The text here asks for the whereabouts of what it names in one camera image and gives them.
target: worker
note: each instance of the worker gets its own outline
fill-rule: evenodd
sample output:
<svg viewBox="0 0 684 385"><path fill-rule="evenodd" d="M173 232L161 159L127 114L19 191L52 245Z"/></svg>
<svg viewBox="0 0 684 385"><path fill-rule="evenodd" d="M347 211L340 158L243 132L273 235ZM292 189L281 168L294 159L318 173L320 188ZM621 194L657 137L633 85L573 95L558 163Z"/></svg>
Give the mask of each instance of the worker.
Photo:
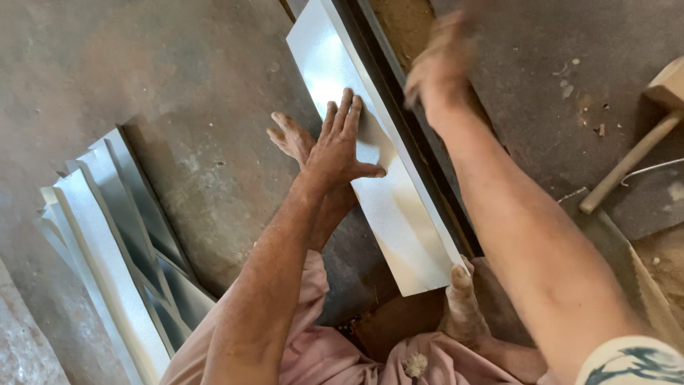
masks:
<svg viewBox="0 0 684 385"><path fill-rule="evenodd" d="M317 142L273 113L282 131L268 133L301 172L163 385L684 383L682 357L649 336L592 243L468 108L461 25L459 14L440 21L407 100L420 97L444 140L482 249L539 350L492 337L460 265L440 331L401 342L385 365L314 325L328 291L320 253L356 204L350 182L386 173L356 159L363 103L345 89L339 107L328 104Z"/></svg>

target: stack of metal sheets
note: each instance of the stack of metal sheets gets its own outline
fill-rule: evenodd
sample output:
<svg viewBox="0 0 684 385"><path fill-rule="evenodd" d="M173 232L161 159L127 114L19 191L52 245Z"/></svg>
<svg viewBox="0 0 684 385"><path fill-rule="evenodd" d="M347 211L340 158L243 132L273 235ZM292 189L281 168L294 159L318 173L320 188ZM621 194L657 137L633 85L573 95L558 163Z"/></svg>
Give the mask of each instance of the stack of metal sheets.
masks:
<svg viewBox="0 0 684 385"><path fill-rule="evenodd" d="M37 228L81 279L132 384L157 384L216 300L199 286L120 128L44 187Z"/></svg>

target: foot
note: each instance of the foot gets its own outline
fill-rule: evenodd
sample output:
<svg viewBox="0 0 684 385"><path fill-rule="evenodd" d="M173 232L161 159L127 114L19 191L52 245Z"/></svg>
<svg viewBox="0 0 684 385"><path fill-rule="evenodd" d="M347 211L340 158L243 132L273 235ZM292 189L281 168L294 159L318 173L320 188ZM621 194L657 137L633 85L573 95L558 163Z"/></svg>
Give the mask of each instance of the foot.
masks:
<svg viewBox="0 0 684 385"><path fill-rule="evenodd" d="M311 149L316 145L316 140L308 130L287 114L274 112L271 117L280 127L280 129L267 129L271 141L282 152L295 158L300 165L300 170L303 169L309 154L311 154ZM330 191L321 204L321 210L311 233L309 249L318 252L323 250L332 232L349 211L356 206L356 203L356 195L350 184Z"/></svg>
<svg viewBox="0 0 684 385"><path fill-rule="evenodd" d="M461 258L468 271L460 265L451 268L451 286L447 288L445 314L439 330L477 353L492 334L475 298L472 279L475 268L464 256Z"/></svg>

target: concrete floor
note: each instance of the concrete floor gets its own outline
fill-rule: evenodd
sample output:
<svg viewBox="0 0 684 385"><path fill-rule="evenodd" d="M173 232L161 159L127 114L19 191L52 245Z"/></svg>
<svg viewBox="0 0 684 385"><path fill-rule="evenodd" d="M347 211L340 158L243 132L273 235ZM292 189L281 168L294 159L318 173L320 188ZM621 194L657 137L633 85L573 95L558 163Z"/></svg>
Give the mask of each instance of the concrete floor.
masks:
<svg viewBox="0 0 684 385"><path fill-rule="evenodd" d="M34 229L39 187L125 127L200 282L220 296L298 173L265 128L313 103L272 0L0 3L0 256L73 385L126 384L85 288ZM398 291L363 214L324 251L335 324Z"/></svg>

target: sleeve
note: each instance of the sleeve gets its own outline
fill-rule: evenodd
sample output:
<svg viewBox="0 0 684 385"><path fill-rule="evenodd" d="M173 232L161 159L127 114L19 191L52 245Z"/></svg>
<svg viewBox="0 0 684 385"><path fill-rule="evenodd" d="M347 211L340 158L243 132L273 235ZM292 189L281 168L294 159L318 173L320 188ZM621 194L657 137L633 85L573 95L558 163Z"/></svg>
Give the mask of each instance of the sleeve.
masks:
<svg viewBox="0 0 684 385"><path fill-rule="evenodd" d="M615 338L594 350L582 365L575 384L684 384L684 358L655 338Z"/></svg>

